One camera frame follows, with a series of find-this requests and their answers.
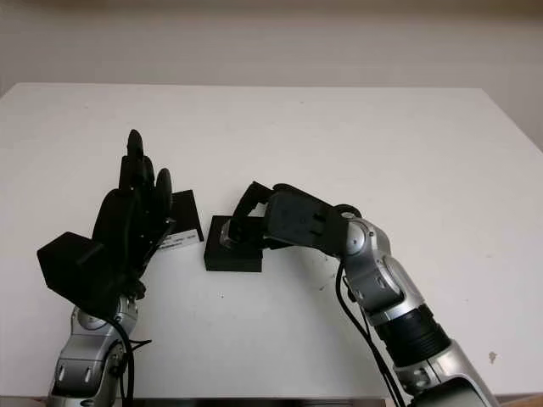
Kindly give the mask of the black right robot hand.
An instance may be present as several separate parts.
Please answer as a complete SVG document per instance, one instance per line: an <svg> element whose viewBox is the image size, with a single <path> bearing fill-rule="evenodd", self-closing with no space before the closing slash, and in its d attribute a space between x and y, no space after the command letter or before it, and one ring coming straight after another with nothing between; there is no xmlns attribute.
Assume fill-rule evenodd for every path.
<svg viewBox="0 0 543 407"><path fill-rule="evenodd" d="M248 186L228 221L224 245L228 244L232 249L275 250L291 247L289 243L266 237L263 217L253 219L249 216L259 204L266 205L273 193L272 189L256 181Z"/></svg>

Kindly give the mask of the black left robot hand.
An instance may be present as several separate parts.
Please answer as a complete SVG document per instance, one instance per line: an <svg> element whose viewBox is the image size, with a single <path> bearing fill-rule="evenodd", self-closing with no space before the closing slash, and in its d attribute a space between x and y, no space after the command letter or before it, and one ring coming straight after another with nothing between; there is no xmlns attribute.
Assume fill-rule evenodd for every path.
<svg viewBox="0 0 543 407"><path fill-rule="evenodd" d="M171 173L166 168L154 171L140 132L132 129L121 158L118 187L104 198L92 232L92 239L108 251L122 295L144 298L141 278L175 225L172 204Z"/></svg>

